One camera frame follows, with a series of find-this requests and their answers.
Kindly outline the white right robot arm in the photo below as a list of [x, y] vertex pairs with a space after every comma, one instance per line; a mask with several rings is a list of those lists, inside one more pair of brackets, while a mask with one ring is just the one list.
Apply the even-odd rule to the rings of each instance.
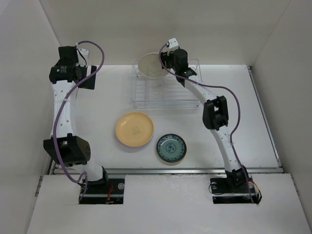
[[[184, 49], [178, 48], [168, 52], [162, 50], [160, 49], [158, 54], [162, 69], [174, 75], [176, 80], [192, 92], [203, 105], [202, 121], [217, 141], [225, 166], [226, 187], [231, 192], [237, 192], [245, 183], [248, 183], [246, 167], [241, 163], [233, 142], [233, 134], [237, 130], [241, 119], [237, 96], [227, 87], [206, 85], [191, 79], [197, 73], [189, 67], [188, 54]], [[226, 97], [214, 94], [211, 92], [211, 88], [224, 89], [234, 97], [238, 117], [233, 130], [230, 130], [228, 126], [229, 111]]]

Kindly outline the pink plate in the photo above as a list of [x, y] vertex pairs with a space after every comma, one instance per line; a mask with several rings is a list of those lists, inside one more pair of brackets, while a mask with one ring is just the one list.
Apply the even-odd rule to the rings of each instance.
[[120, 143], [129, 148], [140, 148], [149, 144], [150, 140], [148, 141], [120, 141]]

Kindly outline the orange plate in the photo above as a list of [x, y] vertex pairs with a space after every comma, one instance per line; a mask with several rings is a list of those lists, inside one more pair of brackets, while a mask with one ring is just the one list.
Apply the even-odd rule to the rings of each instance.
[[153, 138], [154, 123], [144, 113], [127, 113], [117, 121], [115, 134], [119, 141], [148, 141]]

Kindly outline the beige plate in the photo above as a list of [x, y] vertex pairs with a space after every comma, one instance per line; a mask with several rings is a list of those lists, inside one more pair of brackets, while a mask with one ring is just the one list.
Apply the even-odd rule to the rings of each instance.
[[143, 76], [150, 79], [161, 79], [168, 75], [168, 72], [162, 69], [158, 55], [158, 53], [149, 53], [139, 60], [138, 69]]

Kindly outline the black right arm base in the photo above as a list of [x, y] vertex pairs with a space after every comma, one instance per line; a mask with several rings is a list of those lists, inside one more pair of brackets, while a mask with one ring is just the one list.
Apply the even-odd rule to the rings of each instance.
[[212, 194], [213, 204], [258, 205], [263, 197], [252, 177], [249, 177], [248, 185], [244, 181], [236, 187], [230, 187], [225, 177], [211, 178], [209, 192]]

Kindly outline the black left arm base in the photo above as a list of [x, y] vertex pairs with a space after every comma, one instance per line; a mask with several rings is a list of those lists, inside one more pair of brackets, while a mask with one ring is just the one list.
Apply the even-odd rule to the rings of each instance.
[[86, 191], [82, 186], [78, 198], [85, 205], [121, 205], [124, 201], [125, 177], [106, 176], [98, 181], [88, 181]]

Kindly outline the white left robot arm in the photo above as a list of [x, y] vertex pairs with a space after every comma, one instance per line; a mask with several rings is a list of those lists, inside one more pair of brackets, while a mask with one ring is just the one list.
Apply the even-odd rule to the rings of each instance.
[[58, 48], [59, 60], [52, 66], [49, 80], [54, 95], [53, 127], [43, 148], [62, 169], [75, 167], [79, 178], [72, 179], [85, 188], [92, 181], [93, 189], [104, 193], [109, 181], [103, 177], [103, 168], [91, 160], [88, 141], [78, 136], [76, 125], [76, 100], [80, 89], [94, 90], [98, 68], [87, 63], [89, 52], [76, 46]]

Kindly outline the green blue floral plate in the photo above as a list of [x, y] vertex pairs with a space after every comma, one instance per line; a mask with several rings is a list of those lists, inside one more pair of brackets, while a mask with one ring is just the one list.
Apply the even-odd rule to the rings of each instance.
[[179, 135], [166, 134], [157, 141], [156, 152], [163, 161], [177, 163], [185, 157], [187, 145]]

